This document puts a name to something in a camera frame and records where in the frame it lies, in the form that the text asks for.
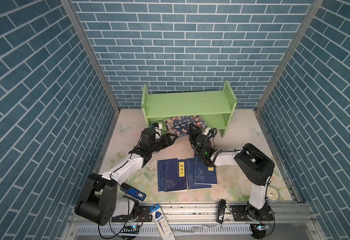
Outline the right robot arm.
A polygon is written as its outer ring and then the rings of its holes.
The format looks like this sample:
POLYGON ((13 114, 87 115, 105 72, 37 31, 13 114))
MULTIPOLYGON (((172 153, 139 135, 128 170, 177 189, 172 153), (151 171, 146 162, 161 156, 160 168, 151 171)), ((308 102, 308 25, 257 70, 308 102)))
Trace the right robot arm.
POLYGON ((247 143, 239 150, 215 150, 213 139, 218 130, 203 131, 189 125, 189 141, 196 157, 204 166, 238 166, 251 182, 250 197, 247 201, 247 214, 252 220, 260 220, 266 210, 267 189, 273 175, 275 163, 254 145, 247 143))

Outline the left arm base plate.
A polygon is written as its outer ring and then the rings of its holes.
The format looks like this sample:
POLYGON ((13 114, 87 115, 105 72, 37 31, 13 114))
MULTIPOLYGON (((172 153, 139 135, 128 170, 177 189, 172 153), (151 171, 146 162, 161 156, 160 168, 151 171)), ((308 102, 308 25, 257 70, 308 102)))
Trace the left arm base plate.
POLYGON ((151 222, 152 215, 148 206, 135 206, 129 215, 119 215, 111 218, 113 223, 151 222))

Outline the colourful illustrated book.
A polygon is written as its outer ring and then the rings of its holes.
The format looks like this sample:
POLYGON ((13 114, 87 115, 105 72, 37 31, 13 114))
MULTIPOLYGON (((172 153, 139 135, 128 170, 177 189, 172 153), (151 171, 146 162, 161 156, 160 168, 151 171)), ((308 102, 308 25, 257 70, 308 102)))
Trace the colourful illustrated book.
POLYGON ((194 126, 199 129, 205 129, 208 127, 207 123, 201 116, 180 116, 172 117, 164 120, 167 130, 177 135, 179 138, 189 134, 190 126, 194 126))

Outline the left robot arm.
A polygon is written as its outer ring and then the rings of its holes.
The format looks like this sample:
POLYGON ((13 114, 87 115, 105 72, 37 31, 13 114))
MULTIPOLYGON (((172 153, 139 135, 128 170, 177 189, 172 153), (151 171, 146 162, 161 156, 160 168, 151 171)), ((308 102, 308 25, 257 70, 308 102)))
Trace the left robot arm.
POLYGON ((114 217, 136 218, 138 201, 127 195, 122 184, 142 169, 154 153, 172 146, 178 138, 170 133, 158 139, 156 136, 156 131, 142 133, 138 144, 120 164, 102 174, 90 174, 84 182, 74 213, 100 226, 114 217))

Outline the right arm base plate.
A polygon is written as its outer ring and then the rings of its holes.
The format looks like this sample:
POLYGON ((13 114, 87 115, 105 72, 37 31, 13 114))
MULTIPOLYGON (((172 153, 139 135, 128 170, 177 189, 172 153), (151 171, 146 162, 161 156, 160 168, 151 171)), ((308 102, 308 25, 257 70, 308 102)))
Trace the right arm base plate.
POLYGON ((275 219, 274 213, 268 204, 260 210, 251 206, 249 203, 246 205, 231 205, 228 207, 233 214, 233 218, 236 222, 243 221, 273 221, 275 219))

